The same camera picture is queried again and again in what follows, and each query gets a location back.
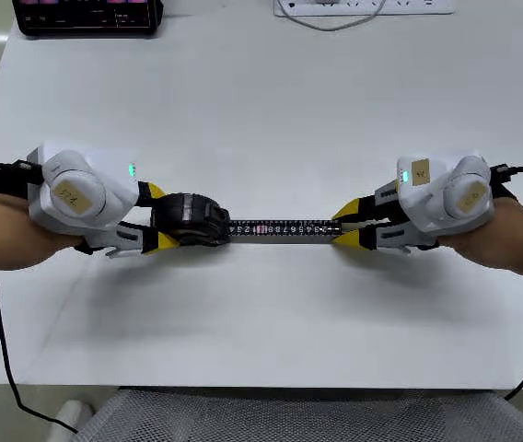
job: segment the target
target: tape measure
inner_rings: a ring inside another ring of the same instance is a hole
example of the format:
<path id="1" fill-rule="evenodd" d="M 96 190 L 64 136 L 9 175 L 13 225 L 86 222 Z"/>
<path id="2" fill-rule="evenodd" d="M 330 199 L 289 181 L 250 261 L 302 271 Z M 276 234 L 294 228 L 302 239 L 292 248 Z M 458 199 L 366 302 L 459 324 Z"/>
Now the tape measure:
<path id="1" fill-rule="evenodd" d="M 232 220 L 230 237 L 338 237 L 342 223 L 331 220 Z"/>

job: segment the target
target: black device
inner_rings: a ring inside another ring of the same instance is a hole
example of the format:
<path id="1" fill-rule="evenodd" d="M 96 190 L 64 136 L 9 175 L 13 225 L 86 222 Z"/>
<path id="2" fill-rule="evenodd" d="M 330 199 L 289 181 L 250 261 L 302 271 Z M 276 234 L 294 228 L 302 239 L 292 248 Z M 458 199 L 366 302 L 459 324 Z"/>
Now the black device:
<path id="1" fill-rule="evenodd" d="M 12 0 L 20 30 L 42 35 L 150 35 L 161 0 Z"/>

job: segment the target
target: black wrist strap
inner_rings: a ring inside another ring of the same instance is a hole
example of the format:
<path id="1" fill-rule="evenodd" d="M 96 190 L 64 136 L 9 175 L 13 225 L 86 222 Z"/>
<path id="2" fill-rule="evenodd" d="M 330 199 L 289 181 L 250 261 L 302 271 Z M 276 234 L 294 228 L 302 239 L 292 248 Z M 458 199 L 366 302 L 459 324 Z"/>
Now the black wrist strap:
<path id="1" fill-rule="evenodd" d="M 0 193 L 28 200 L 29 184 L 17 173 L 0 169 Z"/>

